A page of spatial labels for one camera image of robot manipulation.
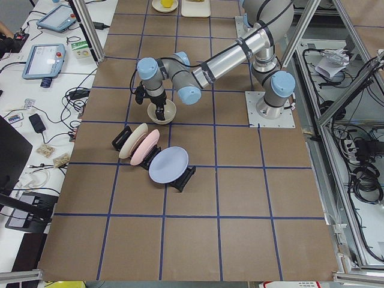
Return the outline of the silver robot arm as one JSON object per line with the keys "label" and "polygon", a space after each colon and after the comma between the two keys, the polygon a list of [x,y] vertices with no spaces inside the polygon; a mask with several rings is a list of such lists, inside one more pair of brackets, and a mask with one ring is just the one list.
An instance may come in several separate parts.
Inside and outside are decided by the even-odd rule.
{"label": "silver robot arm", "polygon": [[211,58],[194,66],[190,65],[185,52],[141,59],[136,68],[141,79],[134,92],[136,103],[150,99],[155,106],[155,117],[163,121],[167,99],[165,80],[172,82],[184,104],[192,105],[200,100],[204,87],[239,64],[251,61],[251,72],[265,90],[257,102],[257,112],[266,119],[278,118],[295,88],[293,76],[281,69],[275,54],[276,42],[292,24],[293,2],[242,1],[241,5],[245,11],[246,33]]}

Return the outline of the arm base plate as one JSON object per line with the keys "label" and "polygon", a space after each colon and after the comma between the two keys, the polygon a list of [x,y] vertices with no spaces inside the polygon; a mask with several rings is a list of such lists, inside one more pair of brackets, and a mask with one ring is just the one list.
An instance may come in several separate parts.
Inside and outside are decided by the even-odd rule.
{"label": "arm base plate", "polygon": [[247,14],[235,17],[236,34],[237,38],[243,40],[249,39],[250,35],[254,32],[254,28],[249,24]]}
{"label": "arm base plate", "polygon": [[264,91],[246,91],[248,126],[250,128],[296,128],[289,99],[284,106],[270,107],[265,103]]}

